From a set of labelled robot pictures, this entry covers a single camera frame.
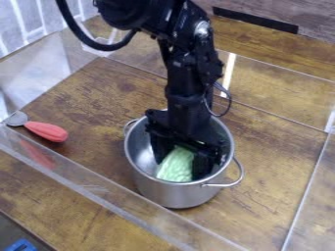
stainless steel pot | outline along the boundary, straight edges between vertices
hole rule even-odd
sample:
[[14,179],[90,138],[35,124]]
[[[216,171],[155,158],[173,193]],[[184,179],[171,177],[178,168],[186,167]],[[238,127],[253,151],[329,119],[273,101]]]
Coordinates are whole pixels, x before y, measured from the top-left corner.
[[[234,157],[236,141],[224,122],[213,118],[212,128],[230,141],[232,151],[226,161],[217,166],[209,176],[192,182],[170,182],[155,178],[158,163],[155,161],[150,133],[146,131],[147,117],[131,121],[125,127],[125,150],[134,167],[134,180],[141,193],[167,208],[181,209],[206,203],[222,190],[232,187],[244,179],[244,166]],[[224,183],[225,172],[230,162],[236,160],[240,168],[240,178],[233,183]]]

wood grain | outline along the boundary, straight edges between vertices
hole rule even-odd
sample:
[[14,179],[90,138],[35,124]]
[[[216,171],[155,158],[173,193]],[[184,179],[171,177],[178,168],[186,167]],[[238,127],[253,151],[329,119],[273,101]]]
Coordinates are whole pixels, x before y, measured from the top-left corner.
[[209,13],[213,6],[238,11],[270,20],[282,21],[301,27],[301,35],[335,42],[334,12],[332,0],[196,0]]
[[[213,17],[213,25],[218,49],[335,80],[334,44],[226,18]],[[110,27],[101,17],[87,26],[97,36],[109,37]]]
[[[122,128],[147,108],[163,108],[166,80],[107,59],[94,61],[26,108],[33,119],[62,122],[71,133],[57,152],[137,189],[123,153]],[[225,119],[237,156],[246,165],[242,186],[225,190],[181,215],[250,249],[284,245],[326,135],[236,104]]]
[[289,250],[333,250],[335,243],[335,136],[330,136],[312,190],[296,225]]
[[5,153],[0,191],[2,212],[57,250],[177,250]]

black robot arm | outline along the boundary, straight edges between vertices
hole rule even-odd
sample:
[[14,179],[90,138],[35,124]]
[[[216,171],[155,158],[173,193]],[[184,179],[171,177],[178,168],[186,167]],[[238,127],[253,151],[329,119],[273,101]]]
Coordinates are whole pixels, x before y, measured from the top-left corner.
[[[66,0],[57,2],[69,26],[74,27]],[[137,30],[159,40],[167,66],[167,111],[147,111],[147,131],[158,163],[174,146],[182,145],[196,153],[194,178],[200,178],[221,164],[225,150],[222,137],[208,131],[214,85],[224,70],[208,14],[190,0],[95,0],[94,3],[111,26],[133,30],[122,45]],[[73,30],[83,40],[81,31]]]

red-handled tool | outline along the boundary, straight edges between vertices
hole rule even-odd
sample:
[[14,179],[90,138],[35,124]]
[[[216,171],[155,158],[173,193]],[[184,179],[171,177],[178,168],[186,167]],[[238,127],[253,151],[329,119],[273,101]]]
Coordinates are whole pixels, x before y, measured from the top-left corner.
[[6,121],[7,126],[25,126],[30,131],[53,142],[65,142],[69,132],[58,125],[31,122],[26,113],[18,111]]

black cable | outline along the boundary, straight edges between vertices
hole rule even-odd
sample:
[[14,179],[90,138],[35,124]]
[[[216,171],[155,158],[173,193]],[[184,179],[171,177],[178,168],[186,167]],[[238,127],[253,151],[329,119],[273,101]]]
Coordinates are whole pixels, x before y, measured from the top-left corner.
[[225,116],[229,111],[232,110],[232,107],[233,107],[233,103],[234,103],[234,98],[233,98],[233,95],[232,95],[232,92],[218,83],[216,82],[216,85],[214,87],[217,87],[222,92],[225,92],[228,94],[228,97],[229,97],[229,107],[226,109],[226,111],[222,113],[222,114],[216,114],[214,111],[212,110],[210,108],[210,105],[208,103],[208,99],[206,99],[206,94],[209,92],[209,89],[213,88],[213,86],[210,85],[210,87],[208,88],[208,90],[205,91],[205,105],[206,105],[206,108],[210,112],[210,114],[214,116],[214,117],[222,117]]
[[138,32],[137,29],[133,29],[127,33],[127,35],[125,36],[125,38],[121,42],[118,42],[115,44],[101,44],[101,43],[95,42],[86,35],[86,33],[82,31],[82,29],[81,29],[81,27],[73,17],[73,14],[71,14],[71,11],[69,8],[69,4],[67,4],[67,0],[57,0],[57,4],[58,4],[59,11],[65,17],[65,20],[69,24],[70,29],[73,30],[73,32],[75,33],[75,35],[78,36],[81,41],[83,43],[86,43],[90,47],[93,47],[94,49],[101,50],[101,51],[115,51],[115,50],[121,49],[122,47],[125,47],[130,43],[134,35]]

